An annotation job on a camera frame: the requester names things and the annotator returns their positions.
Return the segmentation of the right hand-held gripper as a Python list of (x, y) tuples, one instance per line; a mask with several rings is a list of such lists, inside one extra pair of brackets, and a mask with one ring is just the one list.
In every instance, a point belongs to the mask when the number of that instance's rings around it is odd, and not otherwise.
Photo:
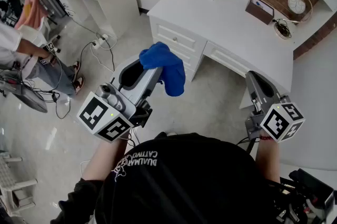
[(248, 139), (261, 139), (261, 130), (277, 143), (292, 138), (305, 122), (298, 106), (287, 95), (281, 95), (263, 75), (248, 71), (245, 79), (254, 106), (245, 120)]

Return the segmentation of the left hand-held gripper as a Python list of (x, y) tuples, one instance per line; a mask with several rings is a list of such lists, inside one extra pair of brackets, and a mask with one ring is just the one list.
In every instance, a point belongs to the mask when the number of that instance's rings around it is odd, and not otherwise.
[(152, 109), (146, 98), (162, 74), (162, 67), (146, 70), (138, 58), (129, 58), (111, 79), (90, 92), (77, 118), (87, 131), (112, 143), (134, 127), (144, 127)]

